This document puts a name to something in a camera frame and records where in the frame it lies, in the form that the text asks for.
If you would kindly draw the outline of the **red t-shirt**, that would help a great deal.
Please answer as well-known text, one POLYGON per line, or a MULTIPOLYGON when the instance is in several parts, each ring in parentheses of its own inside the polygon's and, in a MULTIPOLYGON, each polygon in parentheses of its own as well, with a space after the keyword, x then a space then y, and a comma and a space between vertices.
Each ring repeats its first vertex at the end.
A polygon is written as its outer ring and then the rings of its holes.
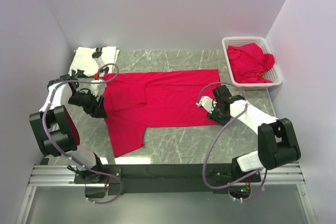
POLYGON ((144 146, 144 132, 156 127, 213 125, 196 106, 202 89, 220 81, 217 69, 109 73, 103 97, 115 157, 144 146))

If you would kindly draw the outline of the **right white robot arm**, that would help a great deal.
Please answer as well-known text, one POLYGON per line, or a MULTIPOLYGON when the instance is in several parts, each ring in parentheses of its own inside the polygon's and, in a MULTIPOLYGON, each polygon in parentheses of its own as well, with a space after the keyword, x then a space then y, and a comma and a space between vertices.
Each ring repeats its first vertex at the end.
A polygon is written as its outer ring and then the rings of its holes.
POLYGON ((226 127, 239 120, 257 135, 257 150, 233 158, 229 170, 214 172, 229 184, 243 181, 262 169, 272 170, 296 162, 301 150, 292 122, 278 119, 253 106, 242 95, 231 95, 226 85, 213 89, 214 97, 202 96, 198 107, 204 108, 207 118, 226 127))

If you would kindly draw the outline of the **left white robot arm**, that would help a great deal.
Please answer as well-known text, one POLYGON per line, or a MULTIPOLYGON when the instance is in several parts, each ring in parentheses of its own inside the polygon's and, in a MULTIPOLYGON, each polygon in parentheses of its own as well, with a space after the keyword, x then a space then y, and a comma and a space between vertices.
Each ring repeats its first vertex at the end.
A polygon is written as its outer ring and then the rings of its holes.
POLYGON ((104 98, 99 81, 88 88, 79 88, 76 78, 66 74, 49 81, 48 97, 29 122, 43 155, 65 156, 76 164, 68 166, 84 183, 102 183, 107 179, 100 158, 80 143, 78 130, 66 108, 75 105, 93 118, 105 119, 104 98))

